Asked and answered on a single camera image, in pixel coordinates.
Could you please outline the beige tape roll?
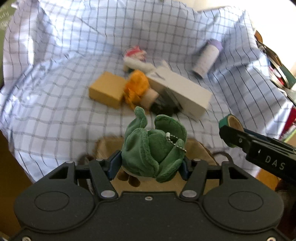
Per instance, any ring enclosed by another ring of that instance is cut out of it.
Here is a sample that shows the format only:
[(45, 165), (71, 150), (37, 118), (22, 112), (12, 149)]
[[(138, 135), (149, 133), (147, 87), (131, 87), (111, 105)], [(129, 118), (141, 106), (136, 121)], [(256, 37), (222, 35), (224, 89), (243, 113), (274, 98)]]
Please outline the beige tape roll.
[(149, 88), (141, 97), (140, 106), (146, 110), (149, 110), (158, 97), (159, 94), (154, 89)]

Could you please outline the pink white plush toy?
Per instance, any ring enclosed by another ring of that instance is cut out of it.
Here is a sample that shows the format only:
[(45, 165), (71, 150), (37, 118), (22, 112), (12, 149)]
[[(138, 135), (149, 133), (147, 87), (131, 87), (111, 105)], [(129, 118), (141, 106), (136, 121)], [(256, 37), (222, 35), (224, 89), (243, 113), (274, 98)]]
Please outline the pink white plush toy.
[(132, 46), (125, 51), (123, 55), (123, 71), (133, 72), (139, 70), (143, 73), (149, 73), (155, 70), (155, 66), (145, 61), (146, 51), (140, 49), (139, 46)]

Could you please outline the green plush toy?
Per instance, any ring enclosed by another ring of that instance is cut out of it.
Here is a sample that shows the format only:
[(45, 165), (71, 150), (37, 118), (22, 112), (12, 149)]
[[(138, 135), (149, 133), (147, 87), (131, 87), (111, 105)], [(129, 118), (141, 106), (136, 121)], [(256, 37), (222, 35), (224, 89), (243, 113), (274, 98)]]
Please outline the green plush toy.
[(160, 114), (155, 117), (155, 128), (146, 130), (147, 117), (143, 108), (134, 109), (135, 119), (125, 131), (121, 149), (123, 171), (118, 179), (140, 186), (140, 177), (154, 178), (159, 183), (174, 178), (185, 153), (187, 131), (174, 118)]

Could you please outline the green printed cushion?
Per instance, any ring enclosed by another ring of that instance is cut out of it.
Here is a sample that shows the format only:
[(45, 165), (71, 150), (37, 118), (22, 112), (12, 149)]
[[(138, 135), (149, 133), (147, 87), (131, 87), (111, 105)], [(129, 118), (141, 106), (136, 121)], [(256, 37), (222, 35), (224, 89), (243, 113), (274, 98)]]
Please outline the green printed cushion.
[(1, 87), (4, 84), (3, 77), (3, 52), (4, 52), (4, 37), (8, 28), (11, 17), (14, 15), (18, 4), (14, 0), (1, 1), (0, 10), (0, 65), (1, 65)]

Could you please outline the dark olive cylinder object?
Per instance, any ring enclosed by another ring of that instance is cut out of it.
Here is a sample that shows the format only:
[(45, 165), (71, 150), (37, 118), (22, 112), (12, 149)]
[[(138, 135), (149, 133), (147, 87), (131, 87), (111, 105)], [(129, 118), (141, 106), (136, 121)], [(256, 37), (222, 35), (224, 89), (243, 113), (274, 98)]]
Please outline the dark olive cylinder object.
[(164, 89), (160, 92), (160, 97), (164, 100), (165, 105), (170, 107), (173, 113), (178, 113), (183, 110), (180, 102), (177, 100), (176, 96), (169, 89)]

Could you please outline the black pom-pom ball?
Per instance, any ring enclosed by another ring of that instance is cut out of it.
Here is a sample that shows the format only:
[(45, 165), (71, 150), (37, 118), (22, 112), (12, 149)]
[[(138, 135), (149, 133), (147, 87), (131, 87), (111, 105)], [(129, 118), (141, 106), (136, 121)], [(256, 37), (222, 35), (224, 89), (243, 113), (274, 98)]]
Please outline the black pom-pom ball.
[(157, 105), (156, 103), (153, 104), (150, 109), (150, 112), (154, 113), (155, 115), (167, 115), (167, 116), (172, 116), (173, 114), (177, 114), (180, 109), (177, 107), (172, 107), (172, 106), (162, 106), (162, 105)]

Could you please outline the yellow square box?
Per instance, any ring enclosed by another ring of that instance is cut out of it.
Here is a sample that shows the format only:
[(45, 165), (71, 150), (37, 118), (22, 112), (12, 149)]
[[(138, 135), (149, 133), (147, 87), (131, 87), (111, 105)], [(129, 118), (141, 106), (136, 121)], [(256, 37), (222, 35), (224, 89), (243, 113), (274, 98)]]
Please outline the yellow square box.
[(119, 109), (127, 80), (110, 72), (104, 72), (89, 86), (89, 97), (108, 107)]

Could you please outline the white purple-capped bottle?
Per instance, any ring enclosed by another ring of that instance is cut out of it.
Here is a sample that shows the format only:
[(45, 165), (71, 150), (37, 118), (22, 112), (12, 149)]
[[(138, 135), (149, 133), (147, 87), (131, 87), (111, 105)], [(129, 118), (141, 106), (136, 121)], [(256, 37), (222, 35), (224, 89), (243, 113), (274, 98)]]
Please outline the white purple-capped bottle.
[(196, 63), (193, 65), (192, 71), (200, 78), (206, 77), (222, 50), (223, 46), (220, 41), (216, 39), (208, 40)]

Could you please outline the green washi tape roll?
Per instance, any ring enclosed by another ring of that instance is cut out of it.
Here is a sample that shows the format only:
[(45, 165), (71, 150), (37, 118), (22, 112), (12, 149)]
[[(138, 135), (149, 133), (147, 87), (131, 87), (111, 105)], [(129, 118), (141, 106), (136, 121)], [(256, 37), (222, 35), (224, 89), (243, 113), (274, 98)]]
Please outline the green washi tape roll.
[[(243, 128), (243, 125), (241, 124), (241, 122), (239, 121), (239, 119), (237, 117), (235, 117), (234, 115), (232, 114), (229, 114), (227, 115), (226, 117), (222, 118), (220, 121), (219, 121), (219, 132), (221, 132), (222, 130), (222, 127), (224, 126), (227, 126), (227, 127), (230, 127), (230, 128), (233, 128), (233, 129), (236, 129), (238, 131), (241, 131), (241, 132), (244, 132), (244, 128)], [(228, 136), (227, 133), (225, 134), (221, 134), (219, 133), (219, 136), (222, 140), (224, 140), (225, 144), (231, 148), (235, 148), (236, 145), (230, 143), (230, 142), (227, 142), (225, 140), (225, 138)]]

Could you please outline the orange embroidered pouch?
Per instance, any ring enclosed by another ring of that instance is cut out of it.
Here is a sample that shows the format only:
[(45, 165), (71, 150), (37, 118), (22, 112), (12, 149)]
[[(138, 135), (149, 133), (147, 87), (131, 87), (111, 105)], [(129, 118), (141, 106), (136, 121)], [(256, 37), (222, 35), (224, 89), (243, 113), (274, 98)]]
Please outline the orange embroidered pouch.
[(140, 70), (133, 71), (124, 87), (123, 97), (125, 103), (134, 109), (140, 104), (142, 97), (149, 89), (149, 81), (147, 76)]

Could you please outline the woven basket with lining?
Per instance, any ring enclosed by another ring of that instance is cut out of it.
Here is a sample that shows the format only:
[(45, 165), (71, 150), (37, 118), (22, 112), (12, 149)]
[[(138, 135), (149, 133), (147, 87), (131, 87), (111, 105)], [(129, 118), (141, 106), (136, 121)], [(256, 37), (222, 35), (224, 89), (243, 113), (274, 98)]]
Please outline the woven basket with lining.
[[(79, 165), (87, 165), (91, 160), (107, 159), (115, 151), (120, 150), (123, 145), (123, 137), (104, 137), (97, 141), (94, 156), (83, 155), (79, 158)], [(216, 155), (222, 155), (232, 161), (233, 159), (226, 152), (211, 153), (203, 144), (193, 138), (189, 138), (186, 142), (186, 157), (188, 159), (201, 159), (208, 162), (209, 165), (219, 165)], [(185, 181), (177, 173), (174, 178), (165, 183), (159, 183), (153, 178), (132, 177), (120, 169), (116, 177), (112, 180), (116, 192), (121, 195), (124, 191), (141, 191), (141, 192), (157, 192), (157, 191), (174, 191), (179, 194), (185, 186)]]

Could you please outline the white rectangular phone box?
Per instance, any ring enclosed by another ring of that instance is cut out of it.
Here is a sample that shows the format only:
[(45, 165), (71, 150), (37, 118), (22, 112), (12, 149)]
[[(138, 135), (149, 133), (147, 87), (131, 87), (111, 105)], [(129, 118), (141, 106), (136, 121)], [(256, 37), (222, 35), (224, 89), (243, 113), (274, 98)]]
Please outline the white rectangular phone box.
[(158, 67), (146, 74), (149, 84), (156, 92), (167, 91), (182, 107), (182, 112), (198, 121), (209, 107), (212, 92), (172, 72)]

